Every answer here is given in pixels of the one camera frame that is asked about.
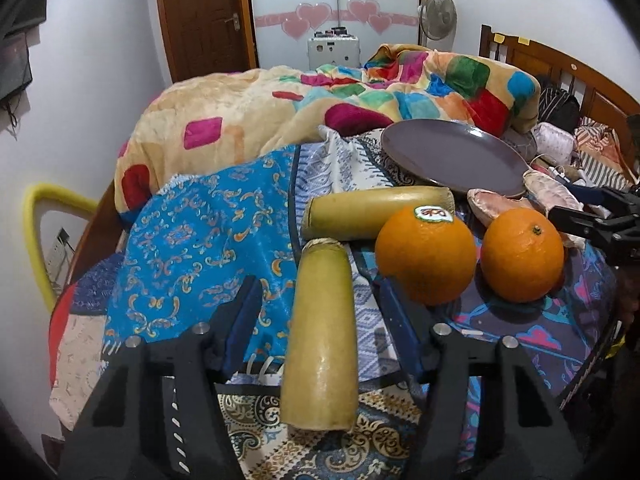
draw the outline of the wooden headboard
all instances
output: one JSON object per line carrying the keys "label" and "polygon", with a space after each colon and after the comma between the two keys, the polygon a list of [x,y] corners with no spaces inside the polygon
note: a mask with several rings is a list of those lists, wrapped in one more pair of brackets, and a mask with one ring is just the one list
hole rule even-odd
{"label": "wooden headboard", "polygon": [[636,149],[626,117],[640,114],[640,104],[613,81],[567,54],[535,41],[495,33],[489,25],[482,26],[479,55],[516,66],[533,76],[546,75],[574,94],[583,116],[615,129],[622,155],[633,167]]}

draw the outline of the orange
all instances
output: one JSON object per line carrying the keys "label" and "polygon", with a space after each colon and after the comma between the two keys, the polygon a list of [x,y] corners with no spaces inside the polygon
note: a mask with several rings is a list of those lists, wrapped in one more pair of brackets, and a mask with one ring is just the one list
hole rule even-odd
{"label": "orange", "polygon": [[412,300],[433,306],[455,300],[471,283],[476,244],[465,223],[444,209],[409,206],[380,230],[376,261]]}
{"label": "orange", "polygon": [[482,273],[494,292],[507,301],[538,300],[558,283],[563,264],[562,239],[537,211],[506,211],[484,234]]}

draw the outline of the gray plate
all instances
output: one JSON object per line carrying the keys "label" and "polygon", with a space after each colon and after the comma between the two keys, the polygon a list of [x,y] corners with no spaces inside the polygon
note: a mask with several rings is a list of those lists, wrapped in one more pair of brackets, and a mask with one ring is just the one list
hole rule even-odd
{"label": "gray plate", "polygon": [[414,175],[465,193],[480,188],[514,198],[525,192],[529,169],[510,146],[474,126],[412,119],[386,127],[382,149]]}

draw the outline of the colorful blanket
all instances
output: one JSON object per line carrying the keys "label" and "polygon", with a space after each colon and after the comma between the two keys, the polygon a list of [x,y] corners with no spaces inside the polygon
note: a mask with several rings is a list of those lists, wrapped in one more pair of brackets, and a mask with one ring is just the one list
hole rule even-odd
{"label": "colorful blanket", "polygon": [[482,57],[382,45],[362,68],[283,66],[211,74],[173,85],[143,113],[116,165],[115,203],[133,222],[177,173],[209,174],[303,142],[318,125],[342,136],[412,118],[460,120],[500,136],[526,132],[540,86]]}

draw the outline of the white electrical box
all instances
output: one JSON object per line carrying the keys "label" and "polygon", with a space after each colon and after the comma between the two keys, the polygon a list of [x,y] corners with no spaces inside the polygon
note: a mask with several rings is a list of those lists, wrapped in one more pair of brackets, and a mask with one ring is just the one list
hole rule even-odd
{"label": "white electrical box", "polygon": [[326,64],[359,68],[360,40],[347,34],[343,27],[332,32],[316,32],[308,41],[308,54],[310,70]]}

